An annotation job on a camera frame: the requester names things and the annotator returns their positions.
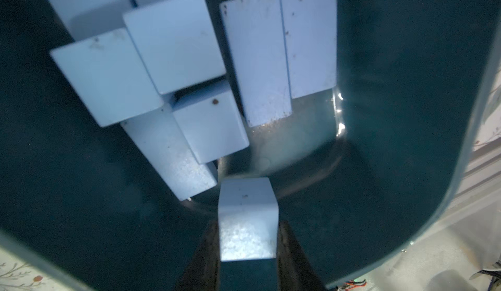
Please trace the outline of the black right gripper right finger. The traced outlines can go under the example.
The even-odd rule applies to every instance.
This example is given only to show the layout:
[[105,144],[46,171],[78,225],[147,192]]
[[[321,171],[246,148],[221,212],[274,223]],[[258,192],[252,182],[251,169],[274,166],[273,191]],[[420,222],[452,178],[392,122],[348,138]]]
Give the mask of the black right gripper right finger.
[[277,284],[278,290],[326,290],[287,221],[278,228]]

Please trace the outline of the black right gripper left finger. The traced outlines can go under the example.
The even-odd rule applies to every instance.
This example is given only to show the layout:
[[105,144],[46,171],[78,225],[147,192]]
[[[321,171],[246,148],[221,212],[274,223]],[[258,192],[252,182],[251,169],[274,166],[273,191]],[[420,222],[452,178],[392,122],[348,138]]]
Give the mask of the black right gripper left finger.
[[210,221],[189,265],[176,281],[173,290],[212,290],[220,288],[219,225]]

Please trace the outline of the light blue cube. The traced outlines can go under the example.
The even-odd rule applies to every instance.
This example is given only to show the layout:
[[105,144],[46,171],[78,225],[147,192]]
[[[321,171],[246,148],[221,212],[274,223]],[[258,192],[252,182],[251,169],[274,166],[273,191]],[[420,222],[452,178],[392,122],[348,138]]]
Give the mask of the light blue cube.
[[200,164],[249,147],[234,94],[225,80],[181,97],[173,115]]
[[224,180],[217,219],[221,261],[277,257],[279,205],[269,178]]

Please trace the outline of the long light blue block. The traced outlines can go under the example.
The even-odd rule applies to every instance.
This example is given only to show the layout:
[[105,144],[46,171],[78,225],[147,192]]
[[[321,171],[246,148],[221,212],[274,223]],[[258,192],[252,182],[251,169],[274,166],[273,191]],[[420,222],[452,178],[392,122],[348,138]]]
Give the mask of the long light blue block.
[[291,96],[337,84],[337,0],[281,0]]

